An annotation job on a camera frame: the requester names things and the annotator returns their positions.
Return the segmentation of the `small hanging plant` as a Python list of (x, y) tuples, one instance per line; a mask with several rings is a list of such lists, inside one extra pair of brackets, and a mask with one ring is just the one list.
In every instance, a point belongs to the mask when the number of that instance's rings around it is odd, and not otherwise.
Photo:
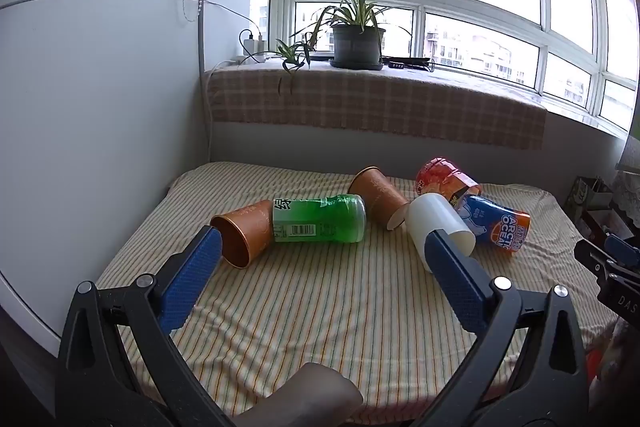
[(309, 68), (311, 54), (314, 47), (307, 40), (285, 43), (278, 39), (274, 50), (265, 50), (262, 56), (265, 58), (277, 58), (281, 61), (282, 69), (290, 75), (294, 75), (302, 68)]

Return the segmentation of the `white charger plug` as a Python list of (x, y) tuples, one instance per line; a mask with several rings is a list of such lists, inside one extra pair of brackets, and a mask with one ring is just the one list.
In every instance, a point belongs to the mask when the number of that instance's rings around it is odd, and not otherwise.
[(243, 51), (244, 61), (251, 60), (254, 63), (265, 62), (265, 41), (262, 34), (258, 32), (257, 36), (245, 28), (239, 33), (239, 44)]

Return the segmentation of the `green tea cup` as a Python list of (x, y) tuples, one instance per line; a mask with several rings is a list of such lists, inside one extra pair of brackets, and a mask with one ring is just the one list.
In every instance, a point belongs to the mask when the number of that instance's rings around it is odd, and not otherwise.
[(272, 231), (277, 243), (355, 244), (363, 239), (367, 213), (359, 195), (272, 201)]

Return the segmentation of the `black device on sill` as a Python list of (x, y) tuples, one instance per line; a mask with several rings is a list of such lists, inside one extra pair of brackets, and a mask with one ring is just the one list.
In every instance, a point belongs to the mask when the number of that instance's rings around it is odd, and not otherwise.
[(428, 57), (383, 56), (382, 63), (392, 69), (414, 69), (434, 72), (433, 62)]

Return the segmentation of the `dark potted spider plant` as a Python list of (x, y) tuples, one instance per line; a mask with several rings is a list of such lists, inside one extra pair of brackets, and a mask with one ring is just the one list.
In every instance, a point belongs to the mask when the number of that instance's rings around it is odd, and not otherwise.
[(334, 38), (333, 67), (376, 72), (384, 67), (385, 15), (392, 9), (374, 0), (334, 0), (291, 37), (309, 58), (318, 51), (322, 31), (329, 29)]

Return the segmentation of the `blue arctic ocean cup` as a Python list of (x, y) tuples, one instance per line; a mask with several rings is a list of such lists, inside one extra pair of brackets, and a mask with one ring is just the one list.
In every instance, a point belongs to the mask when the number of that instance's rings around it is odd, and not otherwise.
[(521, 249), (532, 222), (528, 213), (497, 205), (478, 195), (465, 195), (457, 212), (478, 243), (490, 244), (510, 254)]

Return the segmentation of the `white plastic cup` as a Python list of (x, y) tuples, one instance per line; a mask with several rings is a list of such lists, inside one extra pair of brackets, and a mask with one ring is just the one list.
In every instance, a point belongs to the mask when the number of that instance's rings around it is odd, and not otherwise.
[(425, 239), (434, 231), (444, 231), (461, 254), (470, 257), (476, 245), (473, 232), (463, 222), (448, 200), (437, 193), (425, 193), (410, 202), (406, 214), (408, 233), (424, 269), (431, 273), (424, 254)]

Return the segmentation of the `brown paper cup left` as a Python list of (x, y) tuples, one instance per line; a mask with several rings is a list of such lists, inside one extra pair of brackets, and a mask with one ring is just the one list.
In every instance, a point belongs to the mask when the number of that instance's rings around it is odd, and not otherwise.
[(245, 269), (273, 242), (272, 202), (269, 199), (218, 215), (210, 220), (222, 238), (222, 257)]

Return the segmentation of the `dark box with items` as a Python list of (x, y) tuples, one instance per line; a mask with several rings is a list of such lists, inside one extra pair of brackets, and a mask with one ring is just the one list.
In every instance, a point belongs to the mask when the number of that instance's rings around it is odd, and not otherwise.
[(601, 178), (576, 176), (562, 208), (578, 232), (600, 248), (610, 235), (639, 246), (639, 228), (614, 202), (613, 191)]

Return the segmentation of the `white cabinet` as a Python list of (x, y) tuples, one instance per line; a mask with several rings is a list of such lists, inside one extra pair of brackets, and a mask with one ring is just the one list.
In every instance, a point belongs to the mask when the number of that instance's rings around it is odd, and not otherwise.
[(1, 304), (58, 351), (168, 184), (205, 156), (195, 0), (1, 0)]

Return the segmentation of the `striped yellow table cloth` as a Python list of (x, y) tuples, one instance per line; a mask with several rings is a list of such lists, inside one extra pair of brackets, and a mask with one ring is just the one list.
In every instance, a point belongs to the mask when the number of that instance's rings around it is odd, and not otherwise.
[[(344, 193), (349, 176), (211, 162), (183, 173), (99, 278), (154, 273), (213, 217), (276, 197)], [(405, 229), (369, 225), (362, 242), (276, 244), (248, 268), (218, 265), (171, 335), (224, 413), (236, 416), (308, 362), (360, 390), (358, 424), (406, 421), (445, 387), (474, 343)]]

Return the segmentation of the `plaid brown sill cloth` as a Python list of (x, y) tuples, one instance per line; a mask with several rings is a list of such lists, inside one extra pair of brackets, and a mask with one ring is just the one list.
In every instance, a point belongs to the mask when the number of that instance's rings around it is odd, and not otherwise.
[(228, 67), (207, 98), (219, 122), (288, 124), (538, 150), (545, 108), (420, 76), (312, 68)]

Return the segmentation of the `brown paper cup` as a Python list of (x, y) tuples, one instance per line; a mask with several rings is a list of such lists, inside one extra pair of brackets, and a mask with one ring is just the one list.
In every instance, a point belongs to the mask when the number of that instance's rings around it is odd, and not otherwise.
[(387, 231), (393, 231), (406, 219), (409, 201), (378, 167), (370, 166), (352, 178), (349, 194), (359, 195), (367, 216)]
[(269, 199), (218, 215), (210, 220), (222, 238), (222, 257), (245, 269), (273, 242), (272, 202)]

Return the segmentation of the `brown paper cup centre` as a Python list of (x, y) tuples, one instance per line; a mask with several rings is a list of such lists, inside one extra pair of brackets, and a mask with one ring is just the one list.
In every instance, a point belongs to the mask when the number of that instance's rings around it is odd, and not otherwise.
[(409, 201), (378, 167), (370, 166), (352, 178), (349, 194), (359, 195), (367, 216), (387, 231), (393, 231), (406, 219)]

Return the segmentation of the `white lace cloth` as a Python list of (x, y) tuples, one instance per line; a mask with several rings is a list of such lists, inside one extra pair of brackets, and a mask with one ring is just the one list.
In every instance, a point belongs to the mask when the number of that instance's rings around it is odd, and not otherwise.
[(613, 184), (613, 200), (626, 213), (636, 228), (640, 228), (640, 176), (638, 173), (619, 171)]

